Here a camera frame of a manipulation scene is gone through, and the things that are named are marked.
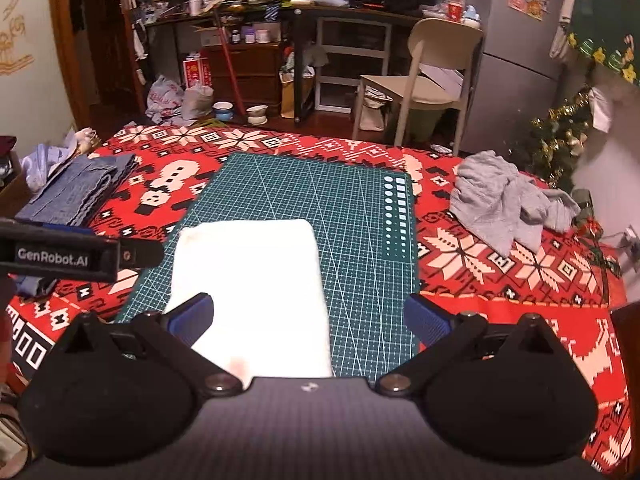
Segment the cream knit sweater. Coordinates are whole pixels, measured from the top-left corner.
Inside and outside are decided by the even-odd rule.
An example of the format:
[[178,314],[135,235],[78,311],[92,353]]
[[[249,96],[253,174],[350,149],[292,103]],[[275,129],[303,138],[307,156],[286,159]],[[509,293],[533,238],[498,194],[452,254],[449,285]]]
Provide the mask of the cream knit sweater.
[[249,385],[332,376],[314,229],[304,219],[201,223],[180,231],[166,308],[205,292],[214,318],[192,348]]

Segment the folded blue denim jeans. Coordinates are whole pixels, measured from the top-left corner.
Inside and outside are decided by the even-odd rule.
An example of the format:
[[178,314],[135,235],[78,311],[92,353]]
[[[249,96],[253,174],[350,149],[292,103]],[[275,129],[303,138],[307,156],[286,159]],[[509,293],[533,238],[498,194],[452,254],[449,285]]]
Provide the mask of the folded blue denim jeans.
[[[134,155],[81,155],[66,164],[13,218],[14,220],[87,228],[89,220],[111,192],[136,166]],[[17,295],[39,298],[50,294],[58,278],[15,275]]]

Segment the red patterned Christmas blanket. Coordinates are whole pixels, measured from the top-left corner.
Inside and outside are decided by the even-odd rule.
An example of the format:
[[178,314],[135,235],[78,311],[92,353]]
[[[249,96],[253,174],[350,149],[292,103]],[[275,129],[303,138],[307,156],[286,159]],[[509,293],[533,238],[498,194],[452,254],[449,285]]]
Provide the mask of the red patterned Christmas blanket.
[[570,350],[599,403],[585,449],[612,472],[632,448],[624,366],[608,310],[623,282],[592,262],[586,241],[544,231],[538,252],[514,244],[500,256],[449,211],[458,159],[431,151],[258,129],[127,127],[99,156],[134,155],[136,169],[92,220],[96,232],[166,240],[204,186],[234,153],[286,156],[402,171],[412,184],[418,291],[444,306],[477,307],[494,323],[540,313]]

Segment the grey crumpled garment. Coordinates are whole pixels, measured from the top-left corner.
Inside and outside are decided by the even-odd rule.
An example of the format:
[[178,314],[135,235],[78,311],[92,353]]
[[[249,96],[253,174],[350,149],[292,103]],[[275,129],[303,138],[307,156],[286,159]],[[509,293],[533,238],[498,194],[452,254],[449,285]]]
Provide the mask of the grey crumpled garment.
[[541,188],[517,166],[484,151],[465,157],[458,166],[449,211],[471,234],[507,257],[514,243],[538,252],[545,229],[567,233],[580,207],[567,192]]

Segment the green cutting mat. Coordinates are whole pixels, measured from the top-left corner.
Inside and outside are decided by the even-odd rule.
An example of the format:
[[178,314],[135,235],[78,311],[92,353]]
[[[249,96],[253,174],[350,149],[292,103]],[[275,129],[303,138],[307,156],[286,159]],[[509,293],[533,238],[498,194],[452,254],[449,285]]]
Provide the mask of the green cutting mat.
[[378,379],[418,344],[402,306],[418,290],[413,196],[400,171],[286,156],[235,153],[188,207],[163,263],[139,278],[129,321],[169,312],[172,259],[182,229],[235,220],[304,219],[314,229],[330,323],[330,377]]

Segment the white printed plastic bag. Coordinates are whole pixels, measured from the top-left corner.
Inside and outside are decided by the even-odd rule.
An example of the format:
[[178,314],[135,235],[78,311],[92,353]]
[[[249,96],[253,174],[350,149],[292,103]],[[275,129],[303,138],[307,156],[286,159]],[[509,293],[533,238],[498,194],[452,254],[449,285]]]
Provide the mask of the white printed plastic bag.
[[145,115],[149,120],[159,125],[166,120],[181,115],[184,91],[180,84],[160,75],[152,83],[146,98]]

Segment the small decorated Christmas tree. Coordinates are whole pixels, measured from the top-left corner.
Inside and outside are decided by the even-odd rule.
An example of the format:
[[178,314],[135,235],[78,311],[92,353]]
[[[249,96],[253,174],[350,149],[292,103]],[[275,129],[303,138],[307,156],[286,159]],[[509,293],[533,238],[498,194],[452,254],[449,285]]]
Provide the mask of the small decorated Christmas tree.
[[574,172],[592,127],[590,88],[580,89],[543,118],[530,122],[529,134],[513,149],[515,163],[550,188],[570,193]]

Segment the red gift box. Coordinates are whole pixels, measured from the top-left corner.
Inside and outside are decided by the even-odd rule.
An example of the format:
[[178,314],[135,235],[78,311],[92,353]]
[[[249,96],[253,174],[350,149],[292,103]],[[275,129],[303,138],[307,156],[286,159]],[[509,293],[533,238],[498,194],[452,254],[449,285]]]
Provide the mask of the red gift box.
[[195,86],[213,87],[209,59],[206,56],[191,56],[182,62],[182,67],[186,88]]

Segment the grey refrigerator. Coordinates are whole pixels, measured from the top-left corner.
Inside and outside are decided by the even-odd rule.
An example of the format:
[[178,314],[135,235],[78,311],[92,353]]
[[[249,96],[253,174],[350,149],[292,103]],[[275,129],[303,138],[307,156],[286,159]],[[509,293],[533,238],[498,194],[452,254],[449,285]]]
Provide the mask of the grey refrigerator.
[[506,157],[544,117],[558,88],[560,62],[550,56],[563,0],[466,0],[480,16],[482,48],[460,151]]

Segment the dark wooden drawer cabinet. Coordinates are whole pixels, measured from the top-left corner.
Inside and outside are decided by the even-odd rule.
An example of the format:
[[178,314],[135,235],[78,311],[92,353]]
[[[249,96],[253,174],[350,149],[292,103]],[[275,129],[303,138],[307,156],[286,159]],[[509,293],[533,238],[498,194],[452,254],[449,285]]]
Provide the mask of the dark wooden drawer cabinet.
[[[273,113],[280,110],[282,89],[280,68],[283,48],[280,44],[230,44],[228,52],[240,97],[246,107],[267,105]],[[235,102],[227,58],[221,46],[201,48],[206,59],[214,96],[219,101]]]

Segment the beige plastic chair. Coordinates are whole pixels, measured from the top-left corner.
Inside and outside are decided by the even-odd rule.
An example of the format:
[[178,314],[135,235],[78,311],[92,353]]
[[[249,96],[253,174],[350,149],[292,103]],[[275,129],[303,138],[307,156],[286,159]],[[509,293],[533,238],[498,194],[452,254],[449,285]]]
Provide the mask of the beige plastic chair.
[[[358,96],[354,106],[352,138],[360,131],[364,92],[375,88],[390,96],[400,105],[394,144],[404,144],[410,110],[456,110],[457,128],[452,152],[458,154],[468,112],[474,52],[483,39],[483,32],[469,25],[452,22],[446,18],[424,18],[418,21],[408,39],[411,64],[406,76],[362,75],[358,84]],[[461,70],[463,84],[460,96],[453,96],[431,79],[419,75],[422,65]]]

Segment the white shelf unit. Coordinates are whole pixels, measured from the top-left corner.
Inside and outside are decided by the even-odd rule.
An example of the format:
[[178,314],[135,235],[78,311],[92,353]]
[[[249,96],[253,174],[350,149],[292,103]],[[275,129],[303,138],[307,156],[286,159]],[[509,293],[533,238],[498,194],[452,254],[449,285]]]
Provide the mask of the white shelf unit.
[[320,112],[349,115],[360,76],[385,76],[390,62],[388,29],[384,26],[320,20],[316,46],[324,54],[316,68],[314,107]]

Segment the dark wooden desk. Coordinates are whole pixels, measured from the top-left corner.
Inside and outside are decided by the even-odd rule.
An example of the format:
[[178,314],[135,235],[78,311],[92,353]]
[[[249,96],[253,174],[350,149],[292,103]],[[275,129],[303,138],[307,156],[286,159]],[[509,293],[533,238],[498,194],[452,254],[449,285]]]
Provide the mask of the dark wooden desk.
[[[153,23],[145,25],[146,28],[169,26],[174,40],[176,60],[181,62],[178,45],[178,26],[180,24],[212,24],[218,26],[217,18],[242,18],[244,22],[257,22],[258,18],[266,16],[267,6],[244,6],[241,12],[233,13],[231,6],[217,6],[208,12],[198,16],[186,14],[170,14],[168,18],[159,18]],[[313,2],[295,0],[292,3],[282,4],[278,12],[278,22],[284,23],[284,42],[289,41],[294,47],[295,75],[294,75],[294,118],[293,122],[299,125],[303,122],[314,107],[308,98],[303,96],[302,71],[304,68],[303,50],[310,36],[307,28],[316,26],[317,32],[321,32],[320,20],[336,21],[354,24],[378,25],[388,29],[387,39],[392,38],[394,27],[411,28],[418,21],[424,19],[419,13],[398,14],[388,13],[368,8],[353,8],[352,6],[318,6]]]

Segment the green Christmas banner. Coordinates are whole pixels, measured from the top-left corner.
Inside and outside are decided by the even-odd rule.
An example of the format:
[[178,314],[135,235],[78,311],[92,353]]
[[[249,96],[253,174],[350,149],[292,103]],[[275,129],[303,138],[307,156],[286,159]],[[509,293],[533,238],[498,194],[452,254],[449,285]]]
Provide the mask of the green Christmas banner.
[[574,0],[568,44],[630,84],[639,84],[639,0]]

